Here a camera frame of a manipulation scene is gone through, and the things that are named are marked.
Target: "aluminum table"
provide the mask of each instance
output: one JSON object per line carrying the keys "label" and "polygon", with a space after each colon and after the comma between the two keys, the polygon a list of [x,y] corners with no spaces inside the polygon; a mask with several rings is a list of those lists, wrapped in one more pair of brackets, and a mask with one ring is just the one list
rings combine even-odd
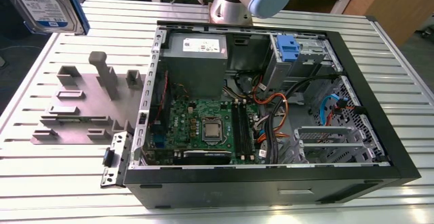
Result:
{"label": "aluminum table", "polygon": [[0,117],[0,220],[32,223],[434,222],[434,97],[377,22],[361,16],[280,12],[258,26],[338,31],[422,178],[330,205],[147,210],[128,189],[100,189],[104,145],[33,145],[39,118],[60,88],[60,66],[108,54],[116,73],[147,71],[156,20],[207,21],[207,7],[85,0],[87,36],[53,34]]}

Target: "blue hard drive label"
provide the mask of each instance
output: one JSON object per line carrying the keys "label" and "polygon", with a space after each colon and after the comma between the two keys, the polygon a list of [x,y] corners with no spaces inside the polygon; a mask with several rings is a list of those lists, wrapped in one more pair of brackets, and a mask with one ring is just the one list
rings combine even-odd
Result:
{"label": "blue hard drive label", "polygon": [[45,27],[65,27],[65,15],[56,0],[21,0],[33,20]]}

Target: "hard drive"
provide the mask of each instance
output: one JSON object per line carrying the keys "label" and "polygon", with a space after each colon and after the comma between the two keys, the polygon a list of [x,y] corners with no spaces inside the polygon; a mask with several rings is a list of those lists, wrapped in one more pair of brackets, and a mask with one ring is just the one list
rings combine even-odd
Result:
{"label": "hard drive", "polygon": [[77,0],[11,0],[32,33],[85,35],[89,23]]}

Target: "ram slot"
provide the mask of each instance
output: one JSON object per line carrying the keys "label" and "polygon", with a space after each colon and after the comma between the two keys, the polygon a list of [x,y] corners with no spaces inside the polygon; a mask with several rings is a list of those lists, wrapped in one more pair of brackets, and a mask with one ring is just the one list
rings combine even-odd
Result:
{"label": "ram slot", "polygon": [[251,141],[248,131],[248,116],[246,111],[246,105],[239,106],[239,118],[240,118],[240,132],[242,132],[242,151],[243,155],[251,155]]}
{"label": "ram slot", "polygon": [[242,148],[240,148],[242,142],[240,142],[238,103],[232,103],[231,114],[232,114],[232,134],[234,134],[234,142],[235,142],[235,154],[236,154],[236,157],[240,157],[242,156]]}

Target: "blue drive bay latch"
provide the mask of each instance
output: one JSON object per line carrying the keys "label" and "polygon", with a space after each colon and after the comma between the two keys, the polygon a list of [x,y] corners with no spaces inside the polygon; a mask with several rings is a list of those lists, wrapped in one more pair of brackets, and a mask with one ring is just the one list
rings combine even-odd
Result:
{"label": "blue drive bay latch", "polygon": [[278,35],[278,48],[282,54],[283,62],[294,62],[299,55],[299,43],[292,35]]}

